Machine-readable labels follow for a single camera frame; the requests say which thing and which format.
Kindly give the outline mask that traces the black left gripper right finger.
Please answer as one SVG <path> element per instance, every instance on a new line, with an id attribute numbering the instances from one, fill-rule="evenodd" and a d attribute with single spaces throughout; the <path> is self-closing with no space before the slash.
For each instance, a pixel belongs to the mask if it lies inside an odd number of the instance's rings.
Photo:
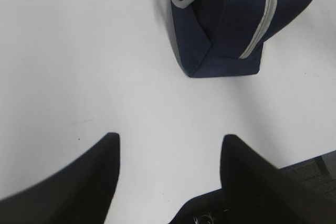
<path id="1" fill-rule="evenodd" d="M 289 178 L 238 136 L 224 136 L 220 158 L 229 223 L 335 223 L 334 201 Z"/>

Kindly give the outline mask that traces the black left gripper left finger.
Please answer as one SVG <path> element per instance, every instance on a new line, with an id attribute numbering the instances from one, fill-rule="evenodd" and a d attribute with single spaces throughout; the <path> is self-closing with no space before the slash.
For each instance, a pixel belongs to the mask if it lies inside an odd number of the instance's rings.
<path id="1" fill-rule="evenodd" d="M 1 200 L 1 223 L 105 223 L 120 174 L 120 136 L 108 133 L 69 165 Z"/>

